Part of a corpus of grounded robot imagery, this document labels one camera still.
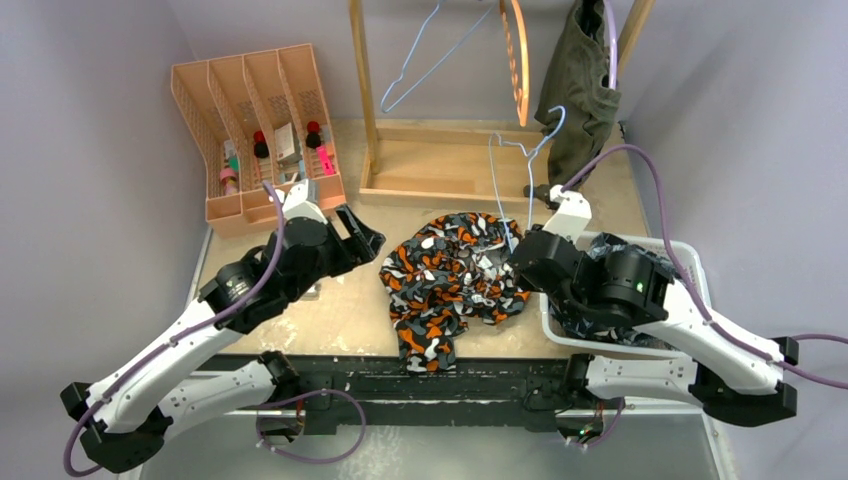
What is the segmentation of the grey leaf pattern shorts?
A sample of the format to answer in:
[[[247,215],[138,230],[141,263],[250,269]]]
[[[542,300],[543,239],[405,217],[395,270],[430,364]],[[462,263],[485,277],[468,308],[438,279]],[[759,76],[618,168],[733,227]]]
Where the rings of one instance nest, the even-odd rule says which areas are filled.
[[[582,251],[570,297],[554,300],[554,317],[570,337],[673,351],[667,342],[635,327],[657,320],[666,288],[682,276],[670,259],[603,232]]]

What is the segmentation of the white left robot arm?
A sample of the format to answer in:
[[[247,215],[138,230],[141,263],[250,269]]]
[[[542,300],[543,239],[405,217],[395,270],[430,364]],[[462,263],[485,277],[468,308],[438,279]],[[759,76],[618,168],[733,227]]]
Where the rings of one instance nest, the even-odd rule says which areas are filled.
[[[241,408],[284,409],[309,392],[285,355],[266,351],[236,370],[201,382],[192,374],[225,347],[281,315],[310,287],[372,262],[382,233],[348,206],[338,232],[322,214],[280,212],[266,244],[223,266],[177,320],[126,365],[60,395],[75,420],[70,446],[92,470],[124,473],[181,433]]]

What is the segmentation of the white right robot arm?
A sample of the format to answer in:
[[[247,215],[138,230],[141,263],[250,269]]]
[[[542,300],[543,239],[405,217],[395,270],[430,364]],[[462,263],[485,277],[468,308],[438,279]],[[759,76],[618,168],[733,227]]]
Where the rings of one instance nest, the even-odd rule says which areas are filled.
[[[569,404],[627,396],[672,400],[740,427],[796,416],[798,392],[785,382],[782,368],[796,365],[798,343],[760,337],[706,307],[672,258],[608,233],[580,250],[558,234],[535,229],[510,263],[518,285],[546,295],[566,319],[630,330],[669,347],[655,360],[573,356],[561,381]]]

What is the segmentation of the orange camouflage shorts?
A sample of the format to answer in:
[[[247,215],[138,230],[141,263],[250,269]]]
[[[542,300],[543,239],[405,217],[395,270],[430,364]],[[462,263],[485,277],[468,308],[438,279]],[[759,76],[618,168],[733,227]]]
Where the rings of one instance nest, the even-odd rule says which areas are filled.
[[[471,319],[497,326],[520,314],[530,293],[517,284],[510,256],[518,223],[483,212],[437,217],[395,247],[378,272],[410,375],[455,369],[456,337]]]

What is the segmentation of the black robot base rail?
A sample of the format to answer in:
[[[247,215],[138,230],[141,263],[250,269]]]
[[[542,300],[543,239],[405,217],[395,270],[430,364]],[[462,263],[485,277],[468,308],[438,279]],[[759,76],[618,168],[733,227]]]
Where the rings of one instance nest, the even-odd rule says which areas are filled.
[[[597,437],[621,410],[570,386],[566,359],[461,358],[446,373],[410,375],[393,356],[290,355],[291,385],[277,409],[302,418],[308,435],[342,425],[520,427]]]

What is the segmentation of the orange hanger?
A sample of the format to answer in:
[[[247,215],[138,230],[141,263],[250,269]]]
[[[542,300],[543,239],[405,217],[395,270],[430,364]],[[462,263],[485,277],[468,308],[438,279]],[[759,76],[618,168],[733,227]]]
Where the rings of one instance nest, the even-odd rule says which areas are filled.
[[[518,0],[500,0],[498,12],[505,35],[517,119],[519,125],[525,127],[528,122],[530,103],[529,42],[526,22]]]

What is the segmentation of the light blue hanger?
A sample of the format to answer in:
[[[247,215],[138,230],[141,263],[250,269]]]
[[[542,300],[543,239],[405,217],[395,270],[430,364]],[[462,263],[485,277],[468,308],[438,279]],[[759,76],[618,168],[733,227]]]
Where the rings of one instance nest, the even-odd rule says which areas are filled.
[[[453,33],[449,25],[448,40],[445,45],[436,48],[433,54],[426,54],[425,48],[432,45],[444,20],[449,14],[459,13],[461,8],[456,1],[435,1],[409,42],[404,58],[396,74],[387,83],[378,102],[382,114],[390,114],[406,103],[423,85],[429,82],[457,53],[469,42],[477,31],[493,16],[496,10],[494,1],[481,1],[482,7],[472,7],[472,21]]]

